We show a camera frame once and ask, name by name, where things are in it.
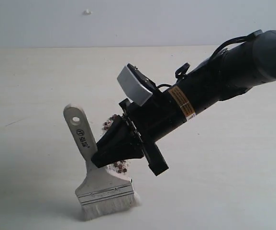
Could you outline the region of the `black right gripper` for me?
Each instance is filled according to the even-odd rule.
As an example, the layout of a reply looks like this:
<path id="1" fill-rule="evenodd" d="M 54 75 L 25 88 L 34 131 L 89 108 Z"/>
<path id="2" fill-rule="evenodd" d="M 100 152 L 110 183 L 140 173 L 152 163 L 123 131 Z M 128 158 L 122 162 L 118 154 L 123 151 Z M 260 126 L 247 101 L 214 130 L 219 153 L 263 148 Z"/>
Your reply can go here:
<path id="1" fill-rule="evenodd" d="M 124 116 L 138 132 L 142 150 L 128 144 L 128 127 L 120 115 L 110 120 L 110 126 L 97 142 L 97 152 L 91 161 L 98 167 L 117 161 L 146 157 L 151 171 L 158 176 L 168 169 L 156 142 L 185 122 L 188 118 L 188 98 L 179 88 L 156 91 L 143 104 L 124 99 L 119 103 Z"/>

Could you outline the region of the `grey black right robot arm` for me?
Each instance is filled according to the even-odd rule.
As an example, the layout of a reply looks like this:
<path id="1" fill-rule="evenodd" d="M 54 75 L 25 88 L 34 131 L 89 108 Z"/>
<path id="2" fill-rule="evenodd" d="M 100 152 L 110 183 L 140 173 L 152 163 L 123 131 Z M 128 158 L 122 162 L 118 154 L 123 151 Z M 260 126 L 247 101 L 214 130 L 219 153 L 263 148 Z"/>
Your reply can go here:
<path id="1" fill-rule="evenodd" d="M 124 66 L 117 77 L 126 94 L 120 102 L 123 114 L 97 142 L 91 158 L 97 167 L 146 158 L 155 175 L 167 170 L 158 140 L 216 102 L 276 81 L 276 30 L 227 40 L 195 69 L 182 65 L 175 77 L 175 84 L 161 91 L 136 66 Z"/>

